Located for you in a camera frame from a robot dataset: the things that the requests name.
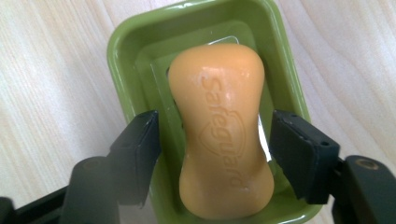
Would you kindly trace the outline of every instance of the plastic tray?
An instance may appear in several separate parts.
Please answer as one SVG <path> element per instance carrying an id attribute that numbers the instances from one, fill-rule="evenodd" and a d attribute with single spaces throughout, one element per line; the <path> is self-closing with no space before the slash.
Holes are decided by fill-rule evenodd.
<path id="1" fill-rule="evenodd" d="M 186 1 L 128 19 L 111 36 L 107 59 L 127 121 L 152 109 L 160 114 L 163 153 L 150 186 L 157 219 L 159 223 L 306 222 L 320 206 L 297 200 L 273 161 L 276 192 L 271 202 L 251 217 L 203 220 L 191 214 L 179 198 L 185 135 L 166 71 L 182 50 L 217 42 L 249 46 L 262 58 L 265 85 L 260 113 L 267 139 L 275 108 L 309 119 L 283 23 L 272 1 Z"/>

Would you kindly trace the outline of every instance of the orange soap bar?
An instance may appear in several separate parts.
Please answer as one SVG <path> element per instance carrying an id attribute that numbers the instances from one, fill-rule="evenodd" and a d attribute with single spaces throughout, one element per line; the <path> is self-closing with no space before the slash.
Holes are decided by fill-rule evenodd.
<path id="1" fill-rule="evenodd" d="M 179 193 L 198 217 L 246 217 L 271 199 L 274 179 L 258 133 L 263 83 L 262 60 L 237 44 L 188 49 L 169 68 L 187 138 Z"/>

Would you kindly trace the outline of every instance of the black plastic part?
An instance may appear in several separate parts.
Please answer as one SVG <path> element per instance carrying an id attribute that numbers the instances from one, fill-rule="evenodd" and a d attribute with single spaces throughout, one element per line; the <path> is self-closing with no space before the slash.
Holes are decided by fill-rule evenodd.
<path id="1" fill-rule="evenodd" d="M 64 204 L 64 195 L 67 187 L 58 189 L 51 194 L 38 199 L 17 210 L 22 223 L 58 223 Z"/>
<path id="2" fill-rule="evenodd" d="M 116 224 L 119 210 L 108 159 L 93 157 L 73 169 L 64 199 L 61 224 Z"/>
<path id="3" fill-rule="evenodd" d="M 336 142 L 299 116 L 275 110 L 269 149 L 297 198 L 327 203 L 330 175 L 338 162 Z"/>
<path id="4" fill-rule="evenodd" d="M 160 153 L 158 112 L 139 114 L 114 142 L 107 156 L 120 204 L 144 205 Z"/>
<path id="5" fill-rule="evenodd" d="M 59 222 L 66 188 L 58 189 L 25 206 L 14 209 L 9 198 L 0 198 L 0 223 L 56 224 Z"/>
<path id="6" fill-rule="evenodd" d="M 395 223 L 396 178 L 381 162 L 350 156 L 340 170 L 343 186 L 335 189 L 335 223 Z M 338 195 L 344 192 L 348 197 Z"/>
<path id="7" fill-rule="evenodd" d="M 17 214 L 15 213 L 14 205 L 9 198 L 0 198 L 0 223 L 14 224 L 19 223 Z"/>

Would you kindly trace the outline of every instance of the light wood grain table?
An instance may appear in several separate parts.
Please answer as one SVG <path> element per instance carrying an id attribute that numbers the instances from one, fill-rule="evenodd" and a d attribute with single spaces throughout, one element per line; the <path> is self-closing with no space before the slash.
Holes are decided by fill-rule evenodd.
<path id="1" fill-rule="evenodd" d="M 126 126 L 106 46 L 178 0 L 0 1 L 0 195 L 21 207 L 105 156 Z M 276 0 L 312 123 L 396 171 L 396 2 Z M 311 223 L 332 223 L 324 207 Z M 141 219 L 144 223 L 152 219 Z"/>

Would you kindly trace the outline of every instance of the wooden surface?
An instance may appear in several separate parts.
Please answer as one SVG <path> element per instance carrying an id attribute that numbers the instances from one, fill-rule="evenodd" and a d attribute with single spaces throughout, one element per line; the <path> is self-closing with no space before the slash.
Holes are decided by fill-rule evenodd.
<path id="1" fill-rule="evenodd" d="M 1 196 L 21 207 L 65 186 L 78 161 L 107 154 L 126 126 L 107 41 L 128 17 L 175 2 L 0 1 Z M 395 174 L 396 2 L 276 3 L 313 124 L 341 157 Z M 332 223 L 330 208 L 310 223 Z"/>

